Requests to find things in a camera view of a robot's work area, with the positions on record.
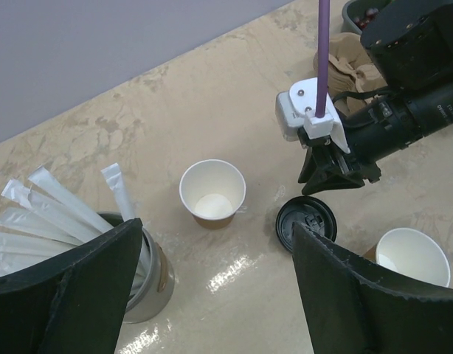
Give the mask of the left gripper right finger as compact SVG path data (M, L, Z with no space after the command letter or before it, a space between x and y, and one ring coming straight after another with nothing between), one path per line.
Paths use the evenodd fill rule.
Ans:
M453 353L453 289L381 267L303 223L292 241L315 353Z

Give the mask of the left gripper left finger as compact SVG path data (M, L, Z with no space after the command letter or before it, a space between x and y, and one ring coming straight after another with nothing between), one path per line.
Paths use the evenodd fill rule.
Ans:
M0 277L0 353L113 353L141 244L135 218Z

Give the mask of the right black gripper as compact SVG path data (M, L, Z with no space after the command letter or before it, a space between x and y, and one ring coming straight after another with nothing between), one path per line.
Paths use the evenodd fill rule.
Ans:
M377 99L343 121L350 153L334 143L308 147L298 183L303 195L351 190L381 178L377 161L422 138L418 121L400 99Z

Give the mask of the black plastic cup lid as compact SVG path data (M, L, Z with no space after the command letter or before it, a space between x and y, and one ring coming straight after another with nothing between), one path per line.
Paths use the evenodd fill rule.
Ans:
M278 240L292 253L292 229L303 223L314 233L336 241L337 222L330 207L318 198L297 196L287 201L277 213L275 232Z

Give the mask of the brown paper coffee cup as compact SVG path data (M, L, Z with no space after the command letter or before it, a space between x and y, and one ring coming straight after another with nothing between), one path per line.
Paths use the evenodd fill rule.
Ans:
M207 159L185 170L179 182L179 197L200 226L223 229L243 206L246 181L233 164Z

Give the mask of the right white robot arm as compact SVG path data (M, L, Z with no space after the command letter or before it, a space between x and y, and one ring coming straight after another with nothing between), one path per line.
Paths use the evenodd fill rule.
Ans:
M341 116L350 148L311 141L299 183L303 195L363 187L381 178L378 161L453 124L453 1L394 1L363 31L361 44L385 86L344 98L368 100Z

